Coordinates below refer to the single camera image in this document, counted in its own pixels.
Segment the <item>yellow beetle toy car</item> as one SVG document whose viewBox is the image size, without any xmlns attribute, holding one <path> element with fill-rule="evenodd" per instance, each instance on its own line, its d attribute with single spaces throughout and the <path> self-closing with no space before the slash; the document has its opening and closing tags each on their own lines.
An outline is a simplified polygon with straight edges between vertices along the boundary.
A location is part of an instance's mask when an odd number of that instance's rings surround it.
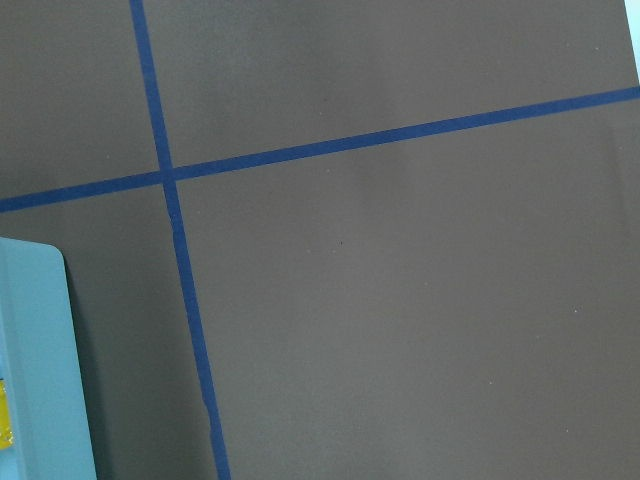
<svg viewBox="0 0 640 480">
<path fill-rule="evenodd" d="M 0 380 L 0 449 L 5 450 L 13 445 L 10 409 L 5 382 Z"/>
</svg>

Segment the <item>light blue plastic bin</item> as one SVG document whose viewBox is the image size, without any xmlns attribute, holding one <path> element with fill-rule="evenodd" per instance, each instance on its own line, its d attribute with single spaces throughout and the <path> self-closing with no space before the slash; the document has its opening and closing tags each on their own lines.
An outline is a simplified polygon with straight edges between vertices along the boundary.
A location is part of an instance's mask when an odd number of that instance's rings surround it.
<svg viewBox="0 0 640 480">
<path fill-rule="evenodd" d="M 64 259 L 51 245 L 1 241 L 1 380 L 13 432 L 2 478 L 95 478 Z"/>
</svg>

